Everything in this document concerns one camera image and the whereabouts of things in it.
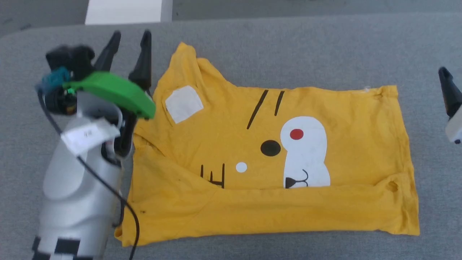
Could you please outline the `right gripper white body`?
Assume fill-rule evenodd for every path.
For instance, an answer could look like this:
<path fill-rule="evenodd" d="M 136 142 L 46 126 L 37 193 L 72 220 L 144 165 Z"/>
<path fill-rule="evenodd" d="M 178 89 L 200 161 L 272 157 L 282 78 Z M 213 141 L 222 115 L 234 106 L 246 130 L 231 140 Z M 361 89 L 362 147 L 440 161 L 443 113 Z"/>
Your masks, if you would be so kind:
<path fill-rule="evenodd" d="M 452 116 L 445 129 L 445 134 L 448 140 L 455 144 L 462 143 L 462 107 L 460 106 L 457 112 Z"/>

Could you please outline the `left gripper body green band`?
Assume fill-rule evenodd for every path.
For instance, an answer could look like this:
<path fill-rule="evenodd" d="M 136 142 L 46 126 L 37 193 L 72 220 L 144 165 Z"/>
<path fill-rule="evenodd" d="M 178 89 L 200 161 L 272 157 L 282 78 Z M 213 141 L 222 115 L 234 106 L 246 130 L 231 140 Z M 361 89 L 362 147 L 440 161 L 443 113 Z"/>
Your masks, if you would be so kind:
<path fill-rule="evenodd" d="M 139 118 L 154 118 L 156 105 L 149 95 L 152 76 L 149 72 L 132 71 L 128 79 L 110 72 L 93 72 L 82 81 L 69 81 L 63 85 L 66 90 L 89 92 L 122 110 L 125 123 L 121 134 L 114 141 L 114 152 L 126 157 L 132 147 L 134 127 Z"/>

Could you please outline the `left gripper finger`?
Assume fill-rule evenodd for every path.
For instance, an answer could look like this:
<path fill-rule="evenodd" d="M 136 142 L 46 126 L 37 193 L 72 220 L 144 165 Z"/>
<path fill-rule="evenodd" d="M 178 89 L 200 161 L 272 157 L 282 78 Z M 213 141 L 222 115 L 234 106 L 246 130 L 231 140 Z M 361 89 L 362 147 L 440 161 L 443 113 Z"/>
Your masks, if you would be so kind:
<path fill-rule="evenodd" d="M 107 45 L 104 47 L 95 62 L 96 70 L 105 72 L 110 71 L 114 56 L 119 49 L 121 36 L 122 34 L 120 31 L 114 31 Z"/>
<path fill-rule="evenodd" d="M 141 52 L 128 79 L 142 90 L 149 91 L 152 85 L 152 35 L 145 30 L 140 42 Z"/>

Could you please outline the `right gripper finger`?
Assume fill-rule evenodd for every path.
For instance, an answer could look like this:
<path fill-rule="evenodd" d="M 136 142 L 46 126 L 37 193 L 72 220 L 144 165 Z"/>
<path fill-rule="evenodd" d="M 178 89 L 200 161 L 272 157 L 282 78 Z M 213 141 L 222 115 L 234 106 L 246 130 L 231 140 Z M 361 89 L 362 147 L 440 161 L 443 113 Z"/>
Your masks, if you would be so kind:
<path fill-rule="evenodd" d="M 444 106 L 448 117 L 453 117 L 462 105 L 462 93 L 453 81 L 453 76 L 445 66 L 438 70 Z"/>

